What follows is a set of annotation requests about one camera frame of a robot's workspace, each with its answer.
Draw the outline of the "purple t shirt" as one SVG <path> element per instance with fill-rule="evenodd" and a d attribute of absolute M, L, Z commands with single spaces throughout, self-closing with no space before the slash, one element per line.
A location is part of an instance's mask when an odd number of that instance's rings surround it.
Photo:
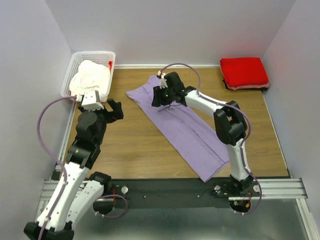
<path fill-rule="evenodd" d="M 164 135 L 197 176 L 206 183 L 229 163 L 226 146 L 216 132 L 191 108 L 175 103 L 153 107 L 153 87 L 160 80 L 150 76 L 142 86 L 129 90 L 132 99 Z"/>

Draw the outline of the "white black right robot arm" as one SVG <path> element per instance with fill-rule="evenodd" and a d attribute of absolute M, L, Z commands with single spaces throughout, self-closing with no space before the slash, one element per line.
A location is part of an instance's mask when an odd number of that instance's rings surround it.
<path fill-rule="evenodd" d="M 248 167 L 245 140 L 249 133 L 245 114 L 235 101 L 219 101 L 202 94 L 198 89 L 185 87 L 176 72 L 159 71 L 160 84 L 153 87 L 153 107 L 168 106 L 173 102 L 191 107 L 212 116 L 218 139 L 226 145 L 231 166 L 230 191 L 241 196 L 247 192 L 253 177 Z"/>

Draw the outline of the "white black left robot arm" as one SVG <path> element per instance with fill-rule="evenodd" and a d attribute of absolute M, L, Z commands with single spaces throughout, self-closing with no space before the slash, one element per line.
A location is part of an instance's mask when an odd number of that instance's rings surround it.
<path fill-rule="evenodd" d="M 124 117 L 121 102 L 109 99 L 107 103 L 110 111 L 97 100 L 79 106 L 76 136 L 61 165 L 61 179 L 37 220 L 24 227 L 30 240 L 71 240 L 76 224 L 96 200 L 111 199 L 114 206 L 117 198 L 125 199 L 112 188 L 111 177 L 101 172 L 92 174 L 86 187 L 79 191 L 101 152 L 107 124 Z"/>

